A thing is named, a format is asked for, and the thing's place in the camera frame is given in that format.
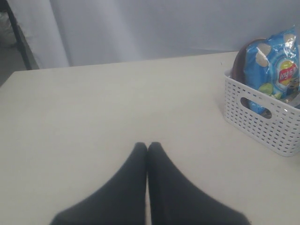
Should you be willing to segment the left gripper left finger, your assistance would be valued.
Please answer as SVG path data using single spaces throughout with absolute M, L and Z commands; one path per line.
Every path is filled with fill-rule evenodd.
M 53 225 L 145 224 L 146 156 L 144 143 L 135 144 L 122 167 L 99 190 L 58 213 Z

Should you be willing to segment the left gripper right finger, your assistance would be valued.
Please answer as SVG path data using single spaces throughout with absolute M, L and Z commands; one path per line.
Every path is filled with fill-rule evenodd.
M 240 212 L 210 197 L 173 164 L 161 143 L 147 153 L 151 222 L 154 225 L 247 225 Z

